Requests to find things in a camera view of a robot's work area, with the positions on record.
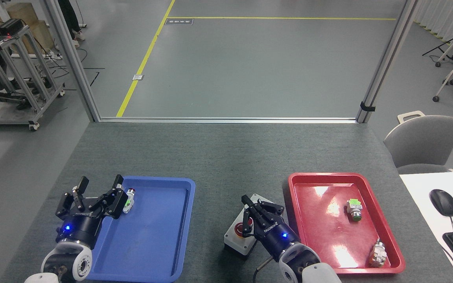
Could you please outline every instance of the gray tabletop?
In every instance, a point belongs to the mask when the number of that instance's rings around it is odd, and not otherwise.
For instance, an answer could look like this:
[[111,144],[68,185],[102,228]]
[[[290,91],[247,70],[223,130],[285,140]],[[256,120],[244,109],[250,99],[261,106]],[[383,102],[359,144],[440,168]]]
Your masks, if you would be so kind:
[[[62,192],[85,175],[90,179],[86,196],[97,197],[122,174],[196,182],[183,273],[177,282],[251,282],[268,253],[257,245],[247,260],[239,259],[223,249],[223,235],[242,208],[244,194],[291,204],[287,178],[294,172],[363,174],[406,260],[401,274],[341,275],[342,282],[453,282],[451,264],[367,124],[158,123],[90,124],[0,281],[23,282],[39,272],[61,225],[54,211]],[[284,282],[274,262],[257,280]]]

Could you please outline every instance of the red tray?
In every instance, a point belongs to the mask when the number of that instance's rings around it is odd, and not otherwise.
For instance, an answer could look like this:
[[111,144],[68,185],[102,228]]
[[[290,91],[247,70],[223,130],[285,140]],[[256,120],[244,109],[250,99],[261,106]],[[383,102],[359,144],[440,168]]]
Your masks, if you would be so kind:
[[[365,177],[357,173],[293,173],[288,181],[302,243],[336,273],[396,274],[405,269],[405,259]],[[347,213],[351,198],[363,205],[359,222]],[[383,267],[374,268],[368,256],[378,238],[385,244],[388,259]]]

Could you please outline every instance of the computer mouse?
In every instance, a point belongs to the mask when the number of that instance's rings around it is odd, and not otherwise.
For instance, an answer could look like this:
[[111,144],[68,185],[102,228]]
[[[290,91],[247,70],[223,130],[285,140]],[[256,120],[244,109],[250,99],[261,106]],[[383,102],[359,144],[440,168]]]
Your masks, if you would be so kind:
[[453,216],[453,197],[444,190],[432,190],[429,193],[431,202],[443,216]]

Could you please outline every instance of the blue tray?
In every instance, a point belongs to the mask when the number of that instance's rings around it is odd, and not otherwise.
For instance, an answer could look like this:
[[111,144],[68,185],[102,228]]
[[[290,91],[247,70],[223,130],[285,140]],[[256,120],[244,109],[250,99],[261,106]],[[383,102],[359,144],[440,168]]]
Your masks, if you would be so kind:
[[134,206],[106,217],[87,279],[170,283],[183,271],[195,183],[187,178],[124,177]]

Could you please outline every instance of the chair handle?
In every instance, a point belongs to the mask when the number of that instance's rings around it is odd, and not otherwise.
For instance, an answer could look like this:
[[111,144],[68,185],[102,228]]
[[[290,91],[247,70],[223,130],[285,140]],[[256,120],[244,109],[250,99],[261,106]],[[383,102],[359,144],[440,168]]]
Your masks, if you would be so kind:
[[415,118],[415,117],[422,117],[422,116],[426,116],[426,115],[424,115],[424,113],[422,113],[422,111],[418,111],[418,110],[408,112],[408,113],[403,113],[403,114],[398,115],[398,124],[403,124],[404,122],[410,120],[411,118],[407,119],[407,120],[405,120],[405,118],[408,118],[411,116],[414,116],[412,118]]

